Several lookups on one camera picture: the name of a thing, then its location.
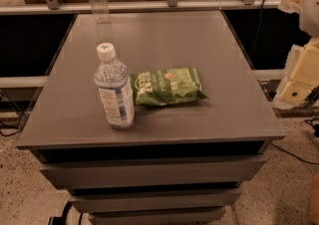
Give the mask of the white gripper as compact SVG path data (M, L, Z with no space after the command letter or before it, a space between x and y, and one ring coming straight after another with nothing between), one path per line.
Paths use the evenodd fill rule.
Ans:
M293 45L289 51L273 105L281 110L298 107L318 86L319 39L312 38L303 47Z

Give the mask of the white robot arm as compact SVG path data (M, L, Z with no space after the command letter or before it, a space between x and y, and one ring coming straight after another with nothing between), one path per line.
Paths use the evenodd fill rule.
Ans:
M319 86L319 0L282 0L278 8L297 13L299 29L311 37L306 45L291 47L273 99L276 108L290 110L301 105Z

